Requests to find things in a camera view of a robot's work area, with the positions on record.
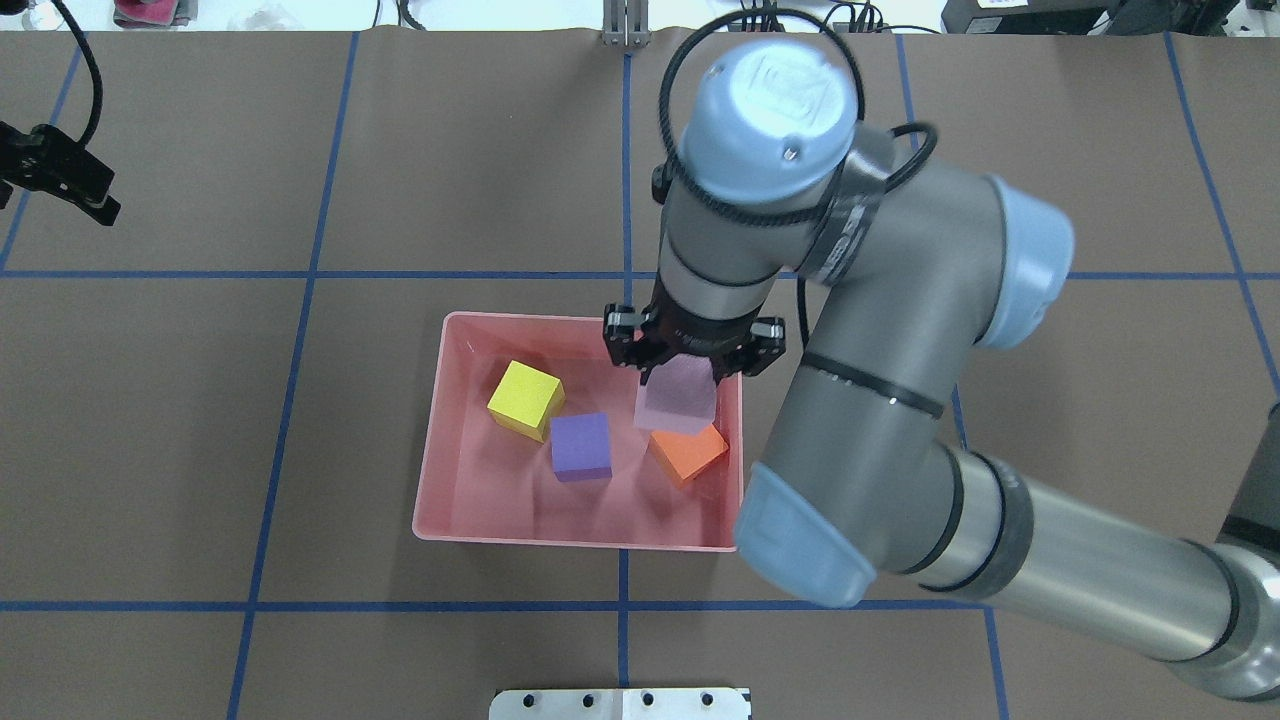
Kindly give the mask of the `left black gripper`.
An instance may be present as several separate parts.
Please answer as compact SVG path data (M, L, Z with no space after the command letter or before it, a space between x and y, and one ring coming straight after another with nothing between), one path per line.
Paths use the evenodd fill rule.
M54 126L22 132L1 123L1 208L22 187L76 205L97 224L111 227L122 209L110 195L114 177L110 167Z

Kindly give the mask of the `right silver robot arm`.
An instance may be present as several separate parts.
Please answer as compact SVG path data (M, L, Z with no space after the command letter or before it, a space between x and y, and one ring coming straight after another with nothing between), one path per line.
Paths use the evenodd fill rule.
M1212 544L1162 536L938 442L974 347L1011 348L1060 295L1074 232L997 176L932 158L925 122L868 126L847 44L840 64L787 35L713 61L681 135L678 70L662 76L664 160L652 176L660 251L650 302L612 304L603 340L649 380L680 354L713 377L758 375L786 348L763 316L792 269L828 290L733 527L773 585L858 605L879 571L1165 664L1224 700L1277 702L1277 411Z

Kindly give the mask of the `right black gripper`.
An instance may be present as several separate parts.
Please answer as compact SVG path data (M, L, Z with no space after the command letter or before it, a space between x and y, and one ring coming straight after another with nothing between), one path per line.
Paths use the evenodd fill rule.
M708 360L718 383L732 375L760 375L787 350L783 318L763 316L756 309L730 319L704 318L677 304L663 284L653 288L641 310L605 305L602 322L612 364L639 370L643 383L678 355Z

